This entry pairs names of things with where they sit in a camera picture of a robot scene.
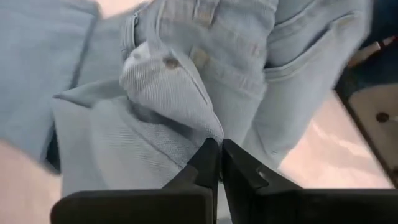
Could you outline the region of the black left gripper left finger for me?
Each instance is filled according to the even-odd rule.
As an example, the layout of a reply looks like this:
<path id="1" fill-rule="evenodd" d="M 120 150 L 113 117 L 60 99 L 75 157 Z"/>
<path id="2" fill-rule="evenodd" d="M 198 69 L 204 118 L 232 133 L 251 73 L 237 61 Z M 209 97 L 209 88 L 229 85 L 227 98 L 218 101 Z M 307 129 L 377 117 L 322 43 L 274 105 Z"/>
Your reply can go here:
<path id="1" fill-rule="evenodd" d="M 82 191 L 52 208 L 54 224 L 211 224 L 217 218 L 220 148 L 207 139 L 161 189 Z"/>

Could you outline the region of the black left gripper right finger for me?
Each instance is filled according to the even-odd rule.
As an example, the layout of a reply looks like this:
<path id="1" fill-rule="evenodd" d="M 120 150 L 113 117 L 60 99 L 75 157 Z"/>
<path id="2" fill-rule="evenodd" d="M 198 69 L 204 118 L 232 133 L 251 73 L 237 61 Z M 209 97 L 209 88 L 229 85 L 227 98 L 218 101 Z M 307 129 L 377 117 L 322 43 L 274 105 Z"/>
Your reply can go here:
<path id="1" fill-rule="evenodd" d="M 230 139 L 223 141 L 222 153 L 233 223 L 397 224 L 394 189 L 304 189 Z"/>

